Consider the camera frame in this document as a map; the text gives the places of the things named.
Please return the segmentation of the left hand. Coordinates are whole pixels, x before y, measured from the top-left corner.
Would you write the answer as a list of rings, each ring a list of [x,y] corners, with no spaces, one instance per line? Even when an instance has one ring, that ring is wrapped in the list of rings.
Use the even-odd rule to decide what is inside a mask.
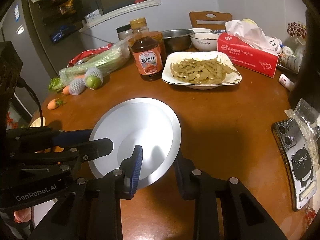
[[[31,220],[31,208],[14,211],[14,220],[16,223],[24,223]]]

